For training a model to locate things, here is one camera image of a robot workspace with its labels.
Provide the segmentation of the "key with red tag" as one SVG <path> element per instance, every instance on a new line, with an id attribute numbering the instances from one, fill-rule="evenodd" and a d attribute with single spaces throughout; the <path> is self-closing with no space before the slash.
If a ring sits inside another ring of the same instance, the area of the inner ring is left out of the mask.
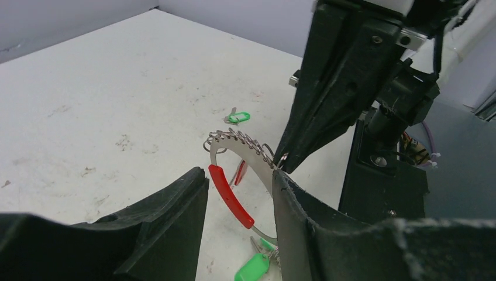
<path id="1" fill-rule="evenodd" d="M 233 189 L 235 186 L 238 186 L 242 179 L 244 178 L 246 172 L 247 172 L 248 165 L 246 164 L 245 160 L 241 160 L 240 163 L 238 164 L 236 171 L 232 177 L 232 179 L 229 182 L 229 186 L 231 189 Z"/>

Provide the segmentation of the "key with green tag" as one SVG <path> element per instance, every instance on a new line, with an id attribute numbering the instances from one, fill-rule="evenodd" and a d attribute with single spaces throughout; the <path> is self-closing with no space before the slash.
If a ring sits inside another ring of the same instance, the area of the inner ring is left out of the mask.
<path id="1" fill-rule="evenodd" d="M 276 246 L 274 246 L 273 244 L 271 244 L 270 242 L 268 242 L 266 239 L 260 237 L 259 238 L 259 241 L 260 241 L 260 245 L 262 246 L 262 248 L 266 251 L 274 251 L 277 249 Z"/>
<path id="2" fill-rule="evenodd" d="M 255 254 L 236 272 L 234 281 L 257 281 L 269 271 L 273 251 L 264 250 L 255 237 L 250 237 L 250 243 Z"/>
<path id="3" fill-rule="evenodd" d="M 231 112 L 224 117 L 223 121 L 226 124 L 236 125 L 250 119 L 251 115 L 248 112 L 237 112 L 237 108 L 233 107 Z"/>

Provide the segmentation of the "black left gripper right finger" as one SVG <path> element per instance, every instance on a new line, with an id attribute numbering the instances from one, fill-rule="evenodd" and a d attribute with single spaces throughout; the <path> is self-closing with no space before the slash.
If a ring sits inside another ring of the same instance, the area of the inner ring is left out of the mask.
<path id="1" fill-rule="evenodd" d="M 273 173 L 284 280 L 494 280 L 495 221 L 355 220 Z"/>

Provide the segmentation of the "metal keyring with red grip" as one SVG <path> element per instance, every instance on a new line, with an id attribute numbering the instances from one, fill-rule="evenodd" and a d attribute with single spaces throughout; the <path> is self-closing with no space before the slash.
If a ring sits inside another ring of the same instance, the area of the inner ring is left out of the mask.
<path id="1" fill-rule="evenodd" d="M 210 132 L 203 143 L 203 148 L 209 153 L 211 163 L 208 166 L 208 171 L 211 180 L 230 212 L 246 229 L 254 231 L 267 242 L 277 246 L 277 238 L 270 237 L 256 227 L 255 220 L 233 192 L 233 188 L 239 185 L 244 178 L 247 169 L 251 168 L 269 195 L 273 194 L 273 172 L 280 168 L 280 164 L 274 161 L 274 152 L 269 145 L 261 144 L 242 131 L 229 128 L 227 131 Z M 240 157 L 240 163 L 231 179 L 226 177 L 224 169 L 217 160 L 218 154 L 227 151 Z"/>

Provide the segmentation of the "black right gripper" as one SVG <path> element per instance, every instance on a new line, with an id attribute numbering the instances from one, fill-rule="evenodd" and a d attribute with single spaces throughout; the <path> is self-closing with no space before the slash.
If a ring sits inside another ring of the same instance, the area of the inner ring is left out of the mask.
<path id="1" fill-rule="evenodd" d="M 445 34 L 468 16 L 468 1 L 414 1 L 406 21 L 402 13 L 369 1 L 318 1 L 274 160 L 292 173 L 343 135 L 377 94 L 380 107 L 366 133 L 399 140 L 407 127 L 425 119 L 439 95 Z M 414 50 L 405 32 L 433 42 L 430 72 L 413 68 L 412 58 L 399 60 L 404 49 Z"/>

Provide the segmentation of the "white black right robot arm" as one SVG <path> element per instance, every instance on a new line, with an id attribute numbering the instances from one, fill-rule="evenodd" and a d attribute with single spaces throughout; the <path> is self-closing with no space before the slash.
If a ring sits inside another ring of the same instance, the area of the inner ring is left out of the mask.
<path id="1" fill-rule="evenodd" d="M 316 1 L 275 153 L 292 173 L 354 128 L 339 210 L 373 223 L 495 218 L 495 122 L 449 94 L 477 88 L 494 1 Z"/>

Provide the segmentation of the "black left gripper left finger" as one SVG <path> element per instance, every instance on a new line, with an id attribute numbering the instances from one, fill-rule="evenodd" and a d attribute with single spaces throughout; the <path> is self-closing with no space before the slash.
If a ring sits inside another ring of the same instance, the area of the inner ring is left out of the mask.
<path id="1" fill-rule="evenodd" d="M 2 280 L 194 280 L 209 180 L 194 167 L 93 223 L 1 214 Z"/>

